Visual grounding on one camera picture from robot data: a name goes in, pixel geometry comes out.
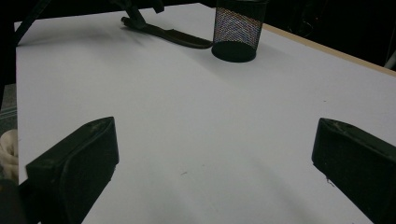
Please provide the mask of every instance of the black plastic piece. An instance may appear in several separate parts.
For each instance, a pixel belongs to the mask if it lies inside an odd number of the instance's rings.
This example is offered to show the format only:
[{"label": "black plastic piece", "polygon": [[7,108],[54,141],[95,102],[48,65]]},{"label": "black plastic piece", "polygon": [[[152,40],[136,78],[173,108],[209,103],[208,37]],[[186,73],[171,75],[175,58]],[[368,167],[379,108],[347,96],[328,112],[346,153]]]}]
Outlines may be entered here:
[{"label": "black plastic piece", "polygon": [[133,30],[140,31],[148,35],[155,35],[184,47],[193,49],[208,49],[212,46],[212,42],[209,40],[205,40],[193,35],[187,35],[177,30],[164,30],[151,24],[147,24],[145,27],[139,28],[134,25],[132,20],[126,17],[123,17],[121,21],[125,26]]},{"label": "black plastic piece", "polygon": [[350,124],[320,119],[312,161],[374,224],[396,223],[396,147]]},{"label": "black plastic piece", "polygon": [[29,223],[80,224],[111,180],[119,153],[113,118],[89,122],[26,165]]},{"label": "black plastic piece", "polygon": [[27,223],[18,188],[13,181],[7,179],[0,179],[0,223]]}]

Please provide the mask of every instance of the white tabletop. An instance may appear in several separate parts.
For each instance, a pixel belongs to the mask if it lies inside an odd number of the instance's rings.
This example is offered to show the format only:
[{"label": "white tabletop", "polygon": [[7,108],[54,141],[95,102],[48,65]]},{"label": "white tabletop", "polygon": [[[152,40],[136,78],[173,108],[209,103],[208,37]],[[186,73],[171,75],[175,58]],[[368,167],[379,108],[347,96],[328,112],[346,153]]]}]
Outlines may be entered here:
[{"label": "white tabletop", "polygon": [[[146,21],[211,39],[215,9]],[[396,78],[263,30],[227,63],[124,28],[123,12],[36,21],[17,48],[24,166],[94,119],[116,121],[120,164],[84,223],[371,223],[317,170],[319,118],[396,145]]]}]

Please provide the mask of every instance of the black cable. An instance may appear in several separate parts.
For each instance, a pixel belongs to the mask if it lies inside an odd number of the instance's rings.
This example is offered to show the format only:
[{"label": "black cable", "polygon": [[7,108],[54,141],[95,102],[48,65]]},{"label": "black cable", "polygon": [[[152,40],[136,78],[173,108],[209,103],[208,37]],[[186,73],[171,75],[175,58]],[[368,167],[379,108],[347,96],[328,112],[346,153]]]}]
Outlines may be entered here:
[{"label": "black cable", "polygon": [[29,15],[22,21],[21,25],[18,27],[15,32],[14,43],[15,47],[18,46],[23,36],[32,26],[33,22],[40,16],[41,12],[43,12],[44,8],[50,3],[51,0],[39,0]]}]

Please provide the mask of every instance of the mesh pencil cup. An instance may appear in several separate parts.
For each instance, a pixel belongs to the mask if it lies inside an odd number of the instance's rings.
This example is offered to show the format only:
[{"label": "mesh pencil cup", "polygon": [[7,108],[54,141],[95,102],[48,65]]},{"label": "mesh pencil cup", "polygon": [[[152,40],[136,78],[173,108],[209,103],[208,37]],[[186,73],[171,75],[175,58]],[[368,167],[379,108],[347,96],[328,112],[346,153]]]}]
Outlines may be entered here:
[{"label": "mesh pencil cup", "polygon": [[269,0],[218,0],[212,53],[232,63],[256,58]]}]

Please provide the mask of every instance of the wooden table edge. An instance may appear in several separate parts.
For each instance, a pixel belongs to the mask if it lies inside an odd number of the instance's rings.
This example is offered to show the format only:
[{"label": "wooden table edge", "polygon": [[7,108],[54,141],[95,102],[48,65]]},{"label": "wooden table edge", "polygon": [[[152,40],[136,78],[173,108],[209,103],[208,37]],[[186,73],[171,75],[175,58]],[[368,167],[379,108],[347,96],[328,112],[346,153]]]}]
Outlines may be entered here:
[{"label": "wooden table edge", "polygon": [[298,35],[294,35],[292,33],[286,32],[284,30],[278,29],[278,28],[276,28],[274,26],[271,26],[271,25],[268,25],[268,24],[264,24],[262,26],[262,28],[267,30],[267,31],[270,31],[272,33],[275,33],[277,35],[282,35],[282,36],[286,37],[287,39],[293,40],[293,41],[298,42],[300,44],[304,44],[304,45],[306,45],[306,46],[308,46],[310,48],[318,49],[320,51],[323,51],[323,52],[331,54],[333,56],[345,59],[345,60],[350,61],[352,63],[357,63],[357,64],[363,65],[365,67],[374,69],[375,71],[378,71],[378,72],[381,72],[381,73],[385,73],[385,74],[390,75],[392,77],[396,77],[396,72],[392,71],[392,70],[390,70],[388,68],[381,67],[381,66],[379,66],[377,64],[374,64],[374,63],[369,63],[369,62],[364,61],[364,60],[362,60],[360,58],[351,56],[349,54],[345,54],[344,52],[341,52],[339,50],[328,48],[328,47],[320,45],[320,44],[318,44],[318,43],[316,43],[314,41],[311,41],[311,40],[305,39],[303,37],[300,37]]}]

